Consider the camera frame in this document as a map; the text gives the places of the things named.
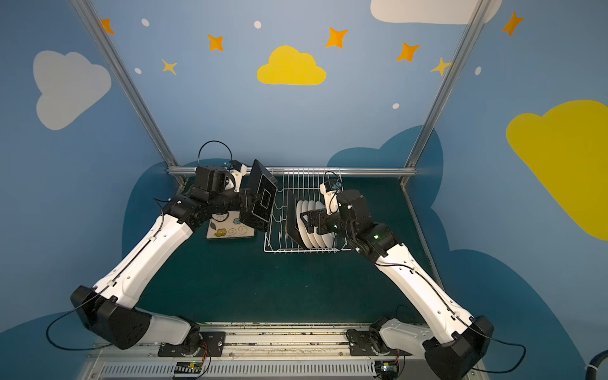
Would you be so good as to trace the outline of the black square floral plate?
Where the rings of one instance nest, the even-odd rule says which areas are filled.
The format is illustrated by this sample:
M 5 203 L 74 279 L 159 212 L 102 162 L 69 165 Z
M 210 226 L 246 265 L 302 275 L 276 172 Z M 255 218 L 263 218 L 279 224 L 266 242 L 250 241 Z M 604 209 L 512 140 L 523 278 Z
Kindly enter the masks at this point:
M 267 231 L 272 219 L 277 188 L 278 180 L 256 159 L 247 185 L 242 190 L 241 222 L 257 231 Z
M 234 211 L 212 215 L 207 228 L 207 239 L 210 240 L 254 238 L 255 234 L 255 229 L 241 222 L 240 212 Z

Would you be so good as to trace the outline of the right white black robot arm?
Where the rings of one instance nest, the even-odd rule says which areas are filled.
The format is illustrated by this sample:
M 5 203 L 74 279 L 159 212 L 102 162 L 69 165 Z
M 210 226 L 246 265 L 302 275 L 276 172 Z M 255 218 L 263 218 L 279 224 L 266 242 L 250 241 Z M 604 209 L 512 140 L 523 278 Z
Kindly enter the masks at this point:
M 288 208 L 288 226 L 299 234 L 335 234 L 384 273 L 416 308 L 426 325 L 382 318 L 369 328 L 374 353 L 393 350 L 424 359 L 440 379 L 462 379 L 488 351 L 494 326 L 461 307 L 417 263 L 385 223 L 373 220 L 357 190 L 324 194 L 321 208 Z

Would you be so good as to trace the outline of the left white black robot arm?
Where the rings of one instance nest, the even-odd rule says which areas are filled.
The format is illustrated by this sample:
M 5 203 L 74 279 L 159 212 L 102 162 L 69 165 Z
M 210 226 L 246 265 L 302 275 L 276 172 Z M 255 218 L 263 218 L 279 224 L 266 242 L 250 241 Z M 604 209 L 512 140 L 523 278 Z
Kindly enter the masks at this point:
M 86 329 L 109 345 L 128 349 L 166 344 L 197 356 L 199 325 L 188 319 L 137 309 L 143 291 L 170 256 L 214 215 L 247 211 L 253 202 L 241 188 L 247 167 L 199 166 L 194 184 L 164 206 L 150 231 L 108 275 L 71 295 L 74 312 Z

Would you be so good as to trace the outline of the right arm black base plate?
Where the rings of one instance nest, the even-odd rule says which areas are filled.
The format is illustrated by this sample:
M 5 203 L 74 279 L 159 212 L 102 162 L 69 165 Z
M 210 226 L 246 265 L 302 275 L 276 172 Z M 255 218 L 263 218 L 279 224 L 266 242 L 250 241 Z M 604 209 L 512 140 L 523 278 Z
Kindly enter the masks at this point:
M 345 333 L 351 356 L 411 356 L 407 351 L 388 348 L 377 332 L 349 329 Z

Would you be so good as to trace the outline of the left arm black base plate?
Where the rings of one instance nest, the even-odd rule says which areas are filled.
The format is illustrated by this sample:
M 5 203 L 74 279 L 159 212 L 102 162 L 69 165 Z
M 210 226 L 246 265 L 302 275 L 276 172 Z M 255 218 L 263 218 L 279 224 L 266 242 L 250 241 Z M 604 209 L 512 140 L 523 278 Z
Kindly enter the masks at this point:
M 158 357 L 220 357 L 223 354 L 225 340 L 225 332 L 195 332 L 190 334 L 185 342 L 180 345 L 161 344 Z

